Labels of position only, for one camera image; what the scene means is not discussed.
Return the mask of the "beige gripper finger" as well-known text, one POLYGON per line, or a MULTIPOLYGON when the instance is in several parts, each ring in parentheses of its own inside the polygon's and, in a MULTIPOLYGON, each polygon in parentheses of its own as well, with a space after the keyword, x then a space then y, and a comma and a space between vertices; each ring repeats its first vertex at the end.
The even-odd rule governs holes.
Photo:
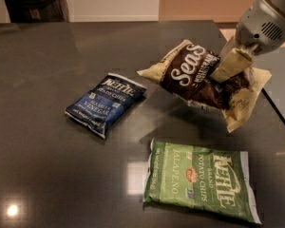
POLYGON ((239 44, 234 36, 225 44, 220 52, 220 62, 210 74, 218 83, 222 83, 248 68, 253 63, 253 52, 258 44, 244 46, 239 44))

